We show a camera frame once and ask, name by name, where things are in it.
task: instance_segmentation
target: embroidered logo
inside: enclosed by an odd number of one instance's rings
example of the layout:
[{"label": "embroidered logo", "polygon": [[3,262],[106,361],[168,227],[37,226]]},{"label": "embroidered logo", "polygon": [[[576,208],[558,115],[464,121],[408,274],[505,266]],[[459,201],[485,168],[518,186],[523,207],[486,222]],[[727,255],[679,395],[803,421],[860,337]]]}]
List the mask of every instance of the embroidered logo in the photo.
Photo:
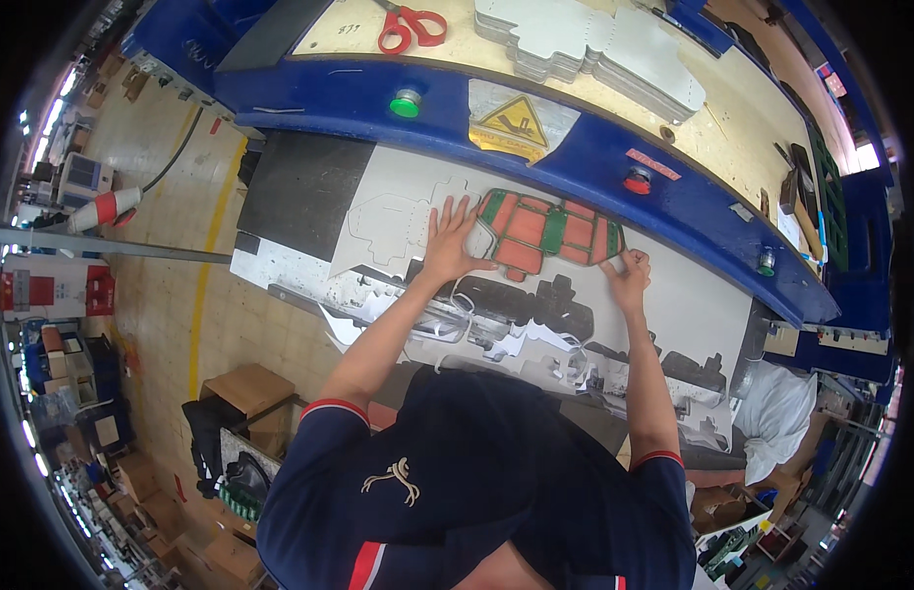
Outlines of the embroidered logo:
[{"label": "embroidered logo", "polygon": [[367,492],[372,487],[372,484],[380,479],[395,478],[408,490],[408,497],[405,498],[404,503],[408,506],[413,506],[414,501],[421,496],[421,490],[408,481],[408,471],[408,458],[402,457],[396,464],[388,467],[387,475],[373,475],[365,478],[365,482],[361,485],[361,492],[363,494]]}]

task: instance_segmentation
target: stack of cut paper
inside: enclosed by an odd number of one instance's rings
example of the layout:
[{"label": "stack of cut paper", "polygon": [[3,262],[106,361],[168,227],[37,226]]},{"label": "stack of cut paper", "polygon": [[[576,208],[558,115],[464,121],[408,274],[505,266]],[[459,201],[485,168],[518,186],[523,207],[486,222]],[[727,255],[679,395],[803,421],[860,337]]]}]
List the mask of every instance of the stack of cut paper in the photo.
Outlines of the stack of cut paper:
[{"label": "stack of cut paper", "polygon": [[571,83],[579,72],[667,121],[702,108],[706,92],[679,61],[657,17],[622,7],[614,17],[576,0],[476,0],[476,34],[507,46],[516,76]]}]

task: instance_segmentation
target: warning sticker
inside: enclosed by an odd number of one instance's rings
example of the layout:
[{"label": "warning sticker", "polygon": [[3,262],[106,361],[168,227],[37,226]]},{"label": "warning sticker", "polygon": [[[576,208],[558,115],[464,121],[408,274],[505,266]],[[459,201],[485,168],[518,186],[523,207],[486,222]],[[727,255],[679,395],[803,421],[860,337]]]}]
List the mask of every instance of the warning sticker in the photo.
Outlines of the warning sticker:
[{"label": "warning sticker", "polygon": [[529,166],[561,145],[580,112],[540,96],[471,79],[468,136],[484,150],[521,156]]},{"label": "warning sticker", "polygon": [[477,125],[548,148],[548,140],[545,138],[542,124],[539,123],[539,116],[535,114],[532,102],[525,94],[520,94],[486,115]]}]

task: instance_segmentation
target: wooden handle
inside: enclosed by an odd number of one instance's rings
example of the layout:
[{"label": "wooden handle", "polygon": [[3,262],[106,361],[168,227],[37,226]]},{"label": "wooden handle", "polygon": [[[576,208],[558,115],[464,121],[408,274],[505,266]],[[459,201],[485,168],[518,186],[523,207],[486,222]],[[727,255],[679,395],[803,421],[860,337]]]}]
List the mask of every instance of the wooden handle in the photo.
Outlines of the wooden handle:
[{"label": "wooden handle", "polygon": [[811,248],[811,255],[818,261],[821,260],[824,257],[824,246],[820,244],[817,229],[811,223],[811,216],[808,215],[808,211],[804,208],[804,203],[801,203],[800,199],[795,203],[795,217],[797,218],[797,223],[801,226],[801,231],[804,232],[804,238],[808,241],[808,246]]}]

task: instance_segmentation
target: wooden work surface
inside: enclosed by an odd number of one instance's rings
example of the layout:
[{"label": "wooden work surface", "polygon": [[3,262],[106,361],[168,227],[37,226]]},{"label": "wooden work surface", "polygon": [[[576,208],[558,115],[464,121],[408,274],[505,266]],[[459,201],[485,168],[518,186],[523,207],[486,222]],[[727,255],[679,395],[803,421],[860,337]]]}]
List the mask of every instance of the wooden work surface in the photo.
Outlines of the wooden work surface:
[{"label": "wooden work surface", "polygon": [[[610,13],[621,6],[635,7],[629,0],[582,1]],[[413,0],[407,6],[438,12],[447,20],[447,36],[436,47],[420,47],[413,39],[404,56],[513,75],[506,47],[482,39],[474,32],[473,0]],[[384,10],[373,0],[336,0],[298,41],[293,55],[381,55],[378,37],[384,20]],[[661,23],[661,29],[679,40],[680,60],[706,90],[709,109],[704,107],[682,124],[671,124],[588,75],[579,74],[572,84],[549,78],[545,86],[646,132],[658,146],[692,159],[758,209],[761,209],[760,190],[765,189],[770,200],[769,218],[776,224],[775,204],[790,168],[774,143],[785,148],[799,144],[810,153],[804,119],[781,90],[736,47],[715,59],[667,23]],[[668,125],[676,136],[672,147],[661,139],[662,125]],[[810,253],[803,235],[799,251]]]}]

